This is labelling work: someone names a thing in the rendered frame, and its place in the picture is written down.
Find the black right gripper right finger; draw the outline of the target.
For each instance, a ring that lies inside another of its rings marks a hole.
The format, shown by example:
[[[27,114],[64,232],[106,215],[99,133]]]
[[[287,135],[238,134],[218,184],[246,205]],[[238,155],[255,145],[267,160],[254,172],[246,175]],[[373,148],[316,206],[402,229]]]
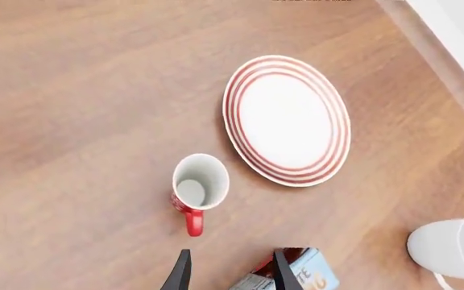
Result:
[[[293,275],[282,250],[274,251],[273,263],[273,277],[276,290],[301,290],[301,286],[295,275]]]

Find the red mug with white inside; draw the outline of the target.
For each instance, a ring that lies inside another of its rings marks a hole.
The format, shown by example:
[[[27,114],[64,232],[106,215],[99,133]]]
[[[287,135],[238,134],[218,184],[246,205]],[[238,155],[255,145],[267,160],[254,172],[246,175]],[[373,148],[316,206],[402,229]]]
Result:
[[[170,202],[184,215],[189,236],[202,235],[204,212],[218,207],[226,199],[229,189],[229,173],[214,156],[191,154],[176,165]]]

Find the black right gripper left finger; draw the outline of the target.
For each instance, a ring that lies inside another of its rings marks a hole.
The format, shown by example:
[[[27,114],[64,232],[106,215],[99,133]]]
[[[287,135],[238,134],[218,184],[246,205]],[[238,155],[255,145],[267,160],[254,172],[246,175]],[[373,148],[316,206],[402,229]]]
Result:
[[[160,290],[189,290],[191,273],[191,251],[183,249]]]

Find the white plate with red rings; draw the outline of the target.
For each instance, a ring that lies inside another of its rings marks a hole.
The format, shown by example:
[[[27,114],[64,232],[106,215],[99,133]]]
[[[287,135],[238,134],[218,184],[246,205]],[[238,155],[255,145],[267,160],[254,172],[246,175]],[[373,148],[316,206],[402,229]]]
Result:
[[[239,67],[226,85],[222,116],[243,161],[288,187],[326,182],[350,150],[350,117],[337,89],[292,57],[265,55]]]

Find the printed blue food box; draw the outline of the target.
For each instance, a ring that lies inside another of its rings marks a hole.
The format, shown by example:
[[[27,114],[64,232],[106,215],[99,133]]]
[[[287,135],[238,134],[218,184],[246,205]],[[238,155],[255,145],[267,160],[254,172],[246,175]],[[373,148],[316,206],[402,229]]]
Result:
[[[339,287],[338,278],[317,248],[291,247],[281,250],[302,290],[336,290]],[[273,276],[272,260],[273,255],[228,290],[279,290]]]

